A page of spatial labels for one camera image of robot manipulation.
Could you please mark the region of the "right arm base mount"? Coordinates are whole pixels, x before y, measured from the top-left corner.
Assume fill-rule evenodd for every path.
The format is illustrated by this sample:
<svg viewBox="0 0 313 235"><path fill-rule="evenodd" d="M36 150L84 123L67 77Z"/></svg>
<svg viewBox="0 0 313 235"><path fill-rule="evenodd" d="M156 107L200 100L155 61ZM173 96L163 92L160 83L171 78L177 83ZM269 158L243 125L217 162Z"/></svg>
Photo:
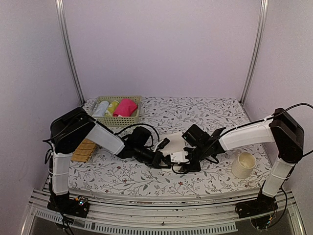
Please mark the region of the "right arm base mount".
<svg viewBox="0 0 313 235"><path fill-rule="evenodd" d="M273 212L278 209L275 197L268 197L263 194L256 199L240 202L235 205L235 212L239 218L256 216L259 214Z"/></svg>

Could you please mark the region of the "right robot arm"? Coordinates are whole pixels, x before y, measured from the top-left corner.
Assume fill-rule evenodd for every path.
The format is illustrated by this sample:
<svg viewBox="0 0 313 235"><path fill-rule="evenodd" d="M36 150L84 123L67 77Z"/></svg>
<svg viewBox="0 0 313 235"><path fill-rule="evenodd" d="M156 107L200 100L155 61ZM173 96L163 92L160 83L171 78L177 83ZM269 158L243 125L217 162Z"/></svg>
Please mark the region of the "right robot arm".
<svg viewBox="0 0 313 235"><path fill-rule="evenodd" d="M189 144L187 172L200 171L200 163L209 161L217 164L217 156L233 150L272 143L278 157L271 172L261 186L260 196L253 202L256 213L264 213L272 205L279 188L289 178L296 164L304 157L304 129L288 113L278 108L270 116L230 129L216 129L212 134L192 125L182 134Z"/></svg>

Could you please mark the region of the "pink towel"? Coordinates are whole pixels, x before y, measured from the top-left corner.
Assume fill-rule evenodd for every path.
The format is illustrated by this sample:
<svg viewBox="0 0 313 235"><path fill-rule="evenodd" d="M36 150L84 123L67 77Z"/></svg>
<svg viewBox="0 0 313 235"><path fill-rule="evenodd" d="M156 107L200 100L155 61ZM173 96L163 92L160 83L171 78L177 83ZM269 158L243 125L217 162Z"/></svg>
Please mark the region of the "pink towel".
<svg viewBox="0 0 313 235"><path fill-rule="evenodd" d="M113 113L114 117L130 117L137 109L137 104L130 99L121 100L119 106Z"/></svg>

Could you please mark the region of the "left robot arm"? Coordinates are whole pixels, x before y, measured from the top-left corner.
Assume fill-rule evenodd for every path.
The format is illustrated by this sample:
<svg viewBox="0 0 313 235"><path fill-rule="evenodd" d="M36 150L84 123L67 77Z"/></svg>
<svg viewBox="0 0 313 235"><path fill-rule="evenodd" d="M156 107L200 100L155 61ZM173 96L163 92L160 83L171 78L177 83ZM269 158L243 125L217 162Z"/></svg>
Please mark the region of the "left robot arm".
<svg viewBox="0 0 313 235"><path fill-rule="evenodd" d="M74 153L82 158L91 156L97 147L121 159L135 158L145 165L161 169L165 157L158 149L151 150L146 145L152 139L147 124L134 124L133 132L120 137L104 124L88 115L81 108L75 108L54 120L50 125L50 137L46 140L51 146L52 194L53 203L61 212L69 212L73 203L67 198L69 166Z"/></svg>

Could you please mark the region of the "cream white towel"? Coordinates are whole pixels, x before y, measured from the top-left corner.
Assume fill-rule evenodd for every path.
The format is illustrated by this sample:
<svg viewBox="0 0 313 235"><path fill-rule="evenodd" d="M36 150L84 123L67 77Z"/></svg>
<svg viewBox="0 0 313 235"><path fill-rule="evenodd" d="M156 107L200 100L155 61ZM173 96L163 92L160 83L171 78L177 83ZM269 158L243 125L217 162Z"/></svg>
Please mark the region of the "cream white towel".
<svg viewBox="0 0 313 235"><path fill-rule="evenodd" d="M185 151L184 148L186 147L186 143L182 137L182 132L176 132L172 134L163 135L160 141L162 141L164 138L168 138L170 140L170 143L166 145L164 149L158 150L163 153L164 157L167 157L167 156L170 157L170 154L173 152Z"/></svg>

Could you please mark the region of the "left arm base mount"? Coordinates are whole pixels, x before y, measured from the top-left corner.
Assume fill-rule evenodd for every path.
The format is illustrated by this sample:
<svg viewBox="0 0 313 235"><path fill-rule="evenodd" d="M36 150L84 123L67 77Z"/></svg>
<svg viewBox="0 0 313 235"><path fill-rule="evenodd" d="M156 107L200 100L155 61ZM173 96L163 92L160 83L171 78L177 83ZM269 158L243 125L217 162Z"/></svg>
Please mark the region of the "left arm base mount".
<svg viewBox="0 0 313 235"><path fill-rule="evenodd" d="M81 205L80 202L75 199L61 196L50 197L47 205L47 208L51 211L80 218L87 218L89 207L90 204L88 202Z"/></svg>

